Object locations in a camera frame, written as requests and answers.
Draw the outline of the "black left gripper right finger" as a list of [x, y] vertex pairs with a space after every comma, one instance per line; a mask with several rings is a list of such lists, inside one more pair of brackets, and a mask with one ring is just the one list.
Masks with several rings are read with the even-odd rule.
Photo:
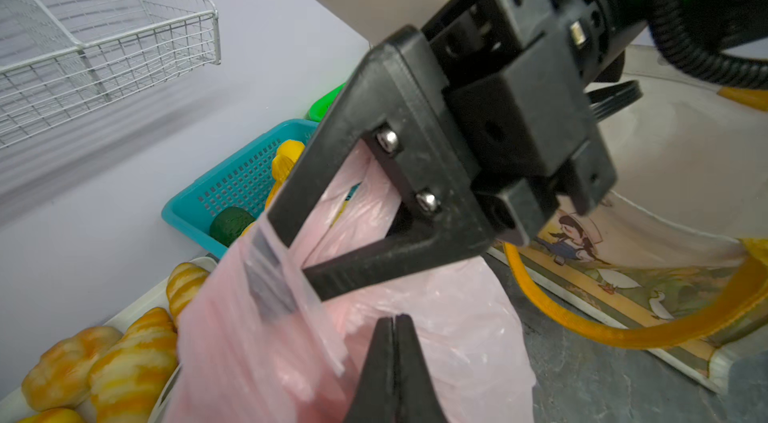
[[416, 333], [413, 319], [406, 314], [394, 320], [395, 422], [446, 423], [431, 375]]

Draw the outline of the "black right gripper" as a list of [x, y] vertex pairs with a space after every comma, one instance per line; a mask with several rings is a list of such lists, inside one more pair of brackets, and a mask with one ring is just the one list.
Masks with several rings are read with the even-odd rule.
[[[353, 149], [397, 195], [388, 233], [305, 270], [322, 301], [525, 246], [562, 198], [588, 214], [617, 172], [587, 87], [640, 32], [639, 0], [451, 0], [365, 55], [268, 211], [294, 243]], [[476, 164], [460, 137], [447, 106]]]

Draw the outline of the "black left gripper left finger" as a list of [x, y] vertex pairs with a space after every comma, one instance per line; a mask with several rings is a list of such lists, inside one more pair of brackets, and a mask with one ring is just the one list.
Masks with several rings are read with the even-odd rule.
[[354, 398], [344, 423], [395, 421], [395, 327], [392, 317], [374, 328]]

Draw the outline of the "pink plastic grocery bag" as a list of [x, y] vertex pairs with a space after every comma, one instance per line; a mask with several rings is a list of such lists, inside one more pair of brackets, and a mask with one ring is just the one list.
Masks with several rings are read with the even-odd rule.
[[321, 301], [306, 269], [373, 243], [394, 187], [358, 144], [291, 245], [266, 216], [238, 238], [180, 317], [167, 422], [339, 422], [376, 322], [409, 315], [451, 422], [530, 422], [523, 328], [480, 257]]

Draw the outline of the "white canvas tote bag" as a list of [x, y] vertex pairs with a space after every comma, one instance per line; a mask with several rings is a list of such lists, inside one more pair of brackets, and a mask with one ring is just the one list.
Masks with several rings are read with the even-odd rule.
[[723, 394], [767, 347], [767, 95], [695, 81], [645, 46], [623, 77], [642, 97], [600, 126], [616, 187], [493, 254], [561, 325]]

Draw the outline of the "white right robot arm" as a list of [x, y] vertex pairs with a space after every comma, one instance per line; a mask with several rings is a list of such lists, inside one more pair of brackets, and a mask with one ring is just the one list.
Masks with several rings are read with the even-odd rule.
[[327, 301], [485, 252], [524, 246], [567, 197], [593, 211], [617, 175], [593, 108], [633, 103], [636, 82], [589, 91], [648, 25], [696, 79], [765, 89], [767, 66], [719, 53], [685, 13], [699, 0], [448, 0], [361, 61], [267, 217], [291, 246], [349, 155], [365, 144], [405, 225], [304, 274]]

